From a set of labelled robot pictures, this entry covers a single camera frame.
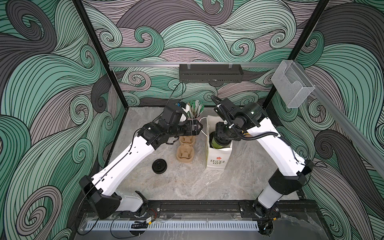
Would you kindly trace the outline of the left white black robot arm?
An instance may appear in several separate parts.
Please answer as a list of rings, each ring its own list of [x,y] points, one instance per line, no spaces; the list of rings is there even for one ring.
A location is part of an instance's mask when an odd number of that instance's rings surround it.
[[[81,178],[85,198],[99,219],[104,220],[118,211],[132,212],[138,217],[146,213],[148,200],[140,192],[120,196],[116,190],[142,160],[167,144],[169,138],[199,135],[203,125],[188,118],[189,110],[184,102],[165,106],[158,118],[135,131],[132,143],[103,170]]]

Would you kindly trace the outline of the white paper takeout bag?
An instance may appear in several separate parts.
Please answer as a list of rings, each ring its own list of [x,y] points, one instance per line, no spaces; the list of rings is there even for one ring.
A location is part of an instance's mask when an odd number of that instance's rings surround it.
[[[216,130],[216,123],[222,121],[220,117],[215,116],[207,116],[201,119],[201,123],[205,124],[203,133],[206,135],[207,170],[224,171],[232,153],[233,142],[221,149],[215,149],[212,144],[213,137],[210,137],[210,134]]]

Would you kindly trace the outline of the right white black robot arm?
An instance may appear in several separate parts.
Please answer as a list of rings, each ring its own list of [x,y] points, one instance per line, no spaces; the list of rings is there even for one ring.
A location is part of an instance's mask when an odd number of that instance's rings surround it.
[[[240,108],[229,99],[211,99],[216,105],[215,112],[222,118],[222,122],[216,123],[212,147],[225,147],[233,141],[258,141],[278,167],[254,203],[256,215],[264,218],[282,196],[305,185],[314,165],[293,150],[259,104],[249,103]]]

